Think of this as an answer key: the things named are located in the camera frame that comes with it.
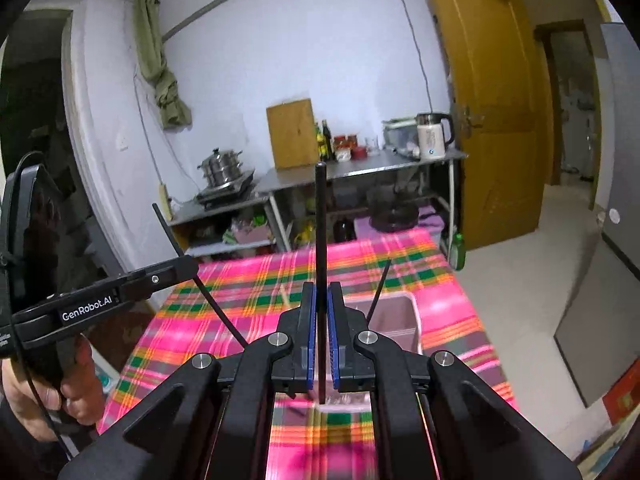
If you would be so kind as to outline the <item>person's left hand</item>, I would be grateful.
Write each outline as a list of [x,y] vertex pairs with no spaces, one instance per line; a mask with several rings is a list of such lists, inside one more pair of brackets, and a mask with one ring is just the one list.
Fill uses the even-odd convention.
[[[102,385],[96,377],[91,346],[85,336],[76,337],[75,350],[75,364],[66,370],[58,388],[39,377],[32,378],[32,385],[45,411],[63,410],[82,426],[91,426],[104,413]],[[39,442],[53,442],[54,432],[44,419],[19,362],[2,361],[2,387],[13,415],[26,431]]]

